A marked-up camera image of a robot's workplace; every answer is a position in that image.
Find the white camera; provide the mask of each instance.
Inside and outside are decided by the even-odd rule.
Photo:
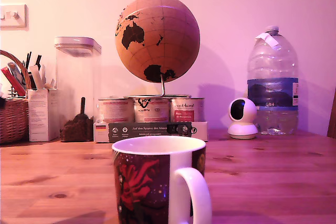
[[[253,120],[257,115],[257,108],[253,101],[237,98],[230,103],[228,112],[233,122],[227,132],[232,138],[252,139],[256,136],[258,129]]]

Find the coffee mug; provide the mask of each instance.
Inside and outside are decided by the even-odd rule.
[[[112,145],[120,224],[211,224],[205,142],[142,136]]]

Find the white mug rim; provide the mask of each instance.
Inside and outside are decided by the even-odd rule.
[[[128,150],[122,150],[121,148],[116,147],[116,145],[123,144],[125,142],[133,141],[133,140],[141,140],[141,139],[148,139],[148,138],[184,138],[185,140],[194,140],[198,141],[199,146],[194,147],[194,148],[189,148],[187,150],[181,150],[181,151],[167,151],[167,152],[137,152],[137,151],[128,151]],[[116,152],[120,153],[126,153],[126,154],[133,154],[133,155],[147,155],[147,156],[158,156],[158,155],[171,155],[171,154],[178,154],[178,153],[187,153],[187,152],[193,152],[193,151],[198,151],[203,148],[205,148],[206,143],[198,138],[195,137],[188,137],[188,136],[171,136],[171,135],[160,135],[160,136],[139,136],[139,137],[131,137],[131,138],[126,138],[123,140],[119,140],[115,143],[112,144],[112,149]]]

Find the metal rod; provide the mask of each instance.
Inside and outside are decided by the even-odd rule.
[[[161,94],[140,94],[140,95],[128,95],[126,98],[160,98],[164,97],[166,94],[166,90],[164,87],[164,80],[163,80],[163,75],[161,74],[161,88],[162,88],[162,93]]]

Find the plastic water bottle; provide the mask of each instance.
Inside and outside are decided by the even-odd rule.
[[[269,26],[256,37],[248,60],[248,98],[262,134],[292,134],[298,126],[298,59],[292,45]]]

